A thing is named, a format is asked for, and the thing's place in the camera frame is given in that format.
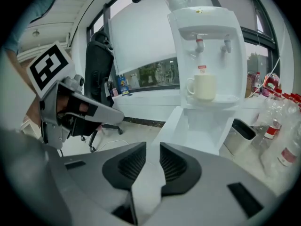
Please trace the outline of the black office chair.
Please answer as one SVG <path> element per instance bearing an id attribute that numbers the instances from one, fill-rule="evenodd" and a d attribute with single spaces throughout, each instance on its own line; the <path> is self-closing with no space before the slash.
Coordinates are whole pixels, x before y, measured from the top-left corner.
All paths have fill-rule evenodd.
<path id="1" fill-rule="evenodd" d="M 86 49 L 84 95 L 110 108 L 108 112 L 113 117 L 110 120 L 113 124 L 103 123 L 102 126 L 116 129 L 121 135 L 122 129 L 115 124 L 123 120 L 124 114 L 112 108 L 114 102 L 108 88 L 109 75 L 114 62 L 112 51 L 109 36 L 105 32 L 98 31 L 92 35 Z"/>

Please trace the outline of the cream mug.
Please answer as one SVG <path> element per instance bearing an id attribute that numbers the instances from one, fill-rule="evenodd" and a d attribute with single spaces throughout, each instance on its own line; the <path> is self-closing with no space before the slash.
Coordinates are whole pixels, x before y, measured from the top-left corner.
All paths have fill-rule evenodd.
<path id="1" fill-rule="evenodd" d="M 216 76 L 197 74 L 188 78 L 186 89 L 189 95 L 200 101 L 212 101 L 216 96 Z"/>

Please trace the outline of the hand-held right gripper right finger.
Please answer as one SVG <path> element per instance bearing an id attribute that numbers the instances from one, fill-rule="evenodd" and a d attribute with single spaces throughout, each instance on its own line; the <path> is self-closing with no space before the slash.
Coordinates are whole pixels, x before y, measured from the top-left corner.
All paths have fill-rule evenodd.
<path id="1" fill-rule="evenodd" d="M 145 226 L 250 226 L 264 221 L 275 194 L 233 161 L 160 143 L 166 184 Z"/>

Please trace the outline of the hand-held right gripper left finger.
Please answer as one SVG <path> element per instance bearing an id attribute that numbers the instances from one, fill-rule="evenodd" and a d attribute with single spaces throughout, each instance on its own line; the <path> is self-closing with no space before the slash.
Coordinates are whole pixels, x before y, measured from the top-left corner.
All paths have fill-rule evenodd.
<path id="1" fill-rule="evenodd" d="M 71 225 L 138 226 L 132 186 L 145 163 L 146 142 L 65 157 Z"/>

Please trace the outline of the person's teal shirt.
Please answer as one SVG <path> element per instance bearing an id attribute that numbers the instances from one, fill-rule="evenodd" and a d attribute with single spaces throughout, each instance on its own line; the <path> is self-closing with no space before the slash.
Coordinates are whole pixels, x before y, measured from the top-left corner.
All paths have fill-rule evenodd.
<path id="1" fill-rule="evenodd" d="M 17 53 L 20 38 L 26 27 L 33 21 L 43 17 L 52 7 L 55 0 L 34 0 L 23 12 L 5 41 L 3 48 Z"/>

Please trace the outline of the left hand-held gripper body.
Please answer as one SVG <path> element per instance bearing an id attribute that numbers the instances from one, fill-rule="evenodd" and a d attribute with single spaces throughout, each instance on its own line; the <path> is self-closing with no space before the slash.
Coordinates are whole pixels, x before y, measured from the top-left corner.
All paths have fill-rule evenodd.
<path id="1" fill-rule="evenodd" d="M 58 94 L 70 98 L 73 92 L 81 93 L 84 78 L 76 74 L 73 61 L 57 41 L 31 62 L 27 73 L 39 98 L 43 142 L 60 150 L 71 130 L 57 117 Z"/>

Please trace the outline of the black window frame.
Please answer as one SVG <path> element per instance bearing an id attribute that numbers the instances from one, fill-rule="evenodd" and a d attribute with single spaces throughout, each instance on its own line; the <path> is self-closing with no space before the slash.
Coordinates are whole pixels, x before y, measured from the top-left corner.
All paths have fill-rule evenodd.
<path id="1" fill-rule="evenodd" d="M 109 20 L 131 3 L 141 0 L 94 0 L 89 11 L 95 16 L 87 28 L 87 39 L 98 31 L 110 36 Z M 222 7 L 218 0 L 211 0 L 213 6 Z M 245 47 L 248 70 L 268 73 L 279 52 L 276 47 L 276 33 L 266 9 L 260 0 L 252 0 L 257 17 L 257 31 L 241 27 Z M 118 75 L 114 69 L 112 78 L 125 77 L 132 92 L 179 89 L 179 72 L 176 57 L 154 62 L 124 74 Z"/>

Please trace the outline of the brown cardboard box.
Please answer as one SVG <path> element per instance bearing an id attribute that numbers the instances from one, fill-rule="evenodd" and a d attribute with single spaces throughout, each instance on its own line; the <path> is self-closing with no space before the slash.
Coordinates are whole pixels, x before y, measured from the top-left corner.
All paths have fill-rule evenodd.
<path id="1" fill-rule="evenodd" d="M 247 73 L 245 98 L 249 97 L 253 93 L 255 76 L 256 73 L 254 72 Z"/>

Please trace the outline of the red bottle pack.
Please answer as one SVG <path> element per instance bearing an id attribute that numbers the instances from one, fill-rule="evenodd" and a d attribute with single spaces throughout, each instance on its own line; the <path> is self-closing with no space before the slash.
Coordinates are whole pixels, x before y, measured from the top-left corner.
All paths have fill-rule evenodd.
<path id="1" fill-rule="evenodd" d="M 261 93 L 265 97 L 269 97 L 270 93 L 279 86 L 279 77 L 275 73 L 269 73 L 265 76 Z"/>

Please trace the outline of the cluster of clear plastic bottles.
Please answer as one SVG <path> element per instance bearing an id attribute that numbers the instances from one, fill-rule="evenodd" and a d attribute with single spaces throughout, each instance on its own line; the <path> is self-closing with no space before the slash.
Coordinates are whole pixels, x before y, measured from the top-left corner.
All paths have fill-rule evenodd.
<path id="1" fill-rule="evenodd" d="M 255 129 L 264 173 L 285 172 L 301 156 L 301 96 L 282 92 L 279 84 L 263 101 Z"/>

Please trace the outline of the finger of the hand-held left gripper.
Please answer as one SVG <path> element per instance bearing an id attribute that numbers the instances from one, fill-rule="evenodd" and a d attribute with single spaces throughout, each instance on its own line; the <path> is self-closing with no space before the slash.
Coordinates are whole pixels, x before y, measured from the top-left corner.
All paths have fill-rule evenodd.
<path id="1" fill-rule="evenodd" d="M 102 124 L 88 121 L 84 115 L 76 113 L 58 113 L 58 122 L 63 137 L 90 136 Z"/>
<path id="2" fill-rule="evenodd" d="M 80 119 L 97 122 L 97 123 L 111 123 L 117 124 L 123 121 L 124 114 L 112 107 L 101 104 L 93 99 L 90 99 L 80 93 L 72 92 L 70 98 L 79 99 L 80 104 L 86 103 L 89 104 L 88 111 L 85 115 L 80 113 L 70 112 L 70 115 L 78 117 Z"/>

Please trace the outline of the white water dispenser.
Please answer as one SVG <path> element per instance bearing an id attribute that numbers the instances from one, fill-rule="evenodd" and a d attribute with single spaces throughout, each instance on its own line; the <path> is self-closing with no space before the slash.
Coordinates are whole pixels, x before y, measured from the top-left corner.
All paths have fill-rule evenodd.
<path id="1" fill-rule="evenodd" d="M 178 61 L 181 104 L 165 123 L 161 138 L 218 154 L 245 98 L 246 50 L 238 19 L 233 11 L 221 7 L 182 8 L 171 12 L 168 19 Z M 203 53 L 195 52 L 196 34 L 203 37 Z M 231 53 L 221 51 L 227 34 Z M 197 74 L 216 76 L 214 100 L 200 101 L 188 94 L 186 80 Z"/>

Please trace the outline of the person's left forearm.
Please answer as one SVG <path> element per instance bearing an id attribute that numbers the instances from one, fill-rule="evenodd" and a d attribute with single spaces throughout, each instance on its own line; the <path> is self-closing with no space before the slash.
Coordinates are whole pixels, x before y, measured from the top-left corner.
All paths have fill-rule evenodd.
<path id="1" fill-rule="evenodd" d="M 39 128 L 41 128 L 41 116 L 40 116 L 40 108 L 39 108 L 40 99 L 38 96 L 35 97 L 34 101 L 30 105 L 28 111 L 26 112 L 26 116 Z"/>

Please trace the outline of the large white roller blind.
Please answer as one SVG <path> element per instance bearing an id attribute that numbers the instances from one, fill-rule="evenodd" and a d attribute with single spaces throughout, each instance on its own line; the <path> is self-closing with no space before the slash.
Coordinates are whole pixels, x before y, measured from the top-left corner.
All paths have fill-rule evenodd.
<path id="1" fill-rule="evenodd" d="M 176 57 L 165 0 L 131 3 L 109 20 L 118 75 Z"/>

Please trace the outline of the grey waste bin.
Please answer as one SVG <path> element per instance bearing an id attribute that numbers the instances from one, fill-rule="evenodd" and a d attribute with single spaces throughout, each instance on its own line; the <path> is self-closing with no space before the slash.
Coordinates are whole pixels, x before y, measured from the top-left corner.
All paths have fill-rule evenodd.
<path id="1" fill-rule="evenodd" d="M 224 145 L 233 156 L 242 153 L 254 140 L 256 132 L 240 119 L 234 119 Z"/>

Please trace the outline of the grey roller blind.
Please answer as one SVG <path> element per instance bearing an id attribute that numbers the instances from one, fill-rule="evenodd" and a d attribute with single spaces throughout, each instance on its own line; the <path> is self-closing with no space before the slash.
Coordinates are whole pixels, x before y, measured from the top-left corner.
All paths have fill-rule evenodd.
<path id="1" fill-rule="evenodd" d="M 235 13 L 241 27 L 257 31 L 257 17 L 252 0 L 218 0 L 223 8 Z"/>

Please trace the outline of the person's left hand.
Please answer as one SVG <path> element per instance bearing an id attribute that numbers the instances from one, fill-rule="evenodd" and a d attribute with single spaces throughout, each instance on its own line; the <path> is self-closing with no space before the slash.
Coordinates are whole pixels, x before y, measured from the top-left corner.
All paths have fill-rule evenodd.
<path id="1" fill-rule="evenodd" d="M 89 105 L 83 103 L 81 100 L 75 97 L 69 97 L 65 95 L 59 95 L 57 97 L 56 112 L 59 113 L 86 113 L 89 109 Z"/>

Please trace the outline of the blue printed box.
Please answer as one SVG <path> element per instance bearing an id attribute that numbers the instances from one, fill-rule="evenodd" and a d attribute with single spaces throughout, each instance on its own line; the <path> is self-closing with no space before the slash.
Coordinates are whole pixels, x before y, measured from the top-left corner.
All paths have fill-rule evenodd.
<path id="1" fill-rule="evenodd" d="M 129 88 L 125 77 L 118 77 L 118 85 L 122 96 L 129 95 Z"/>

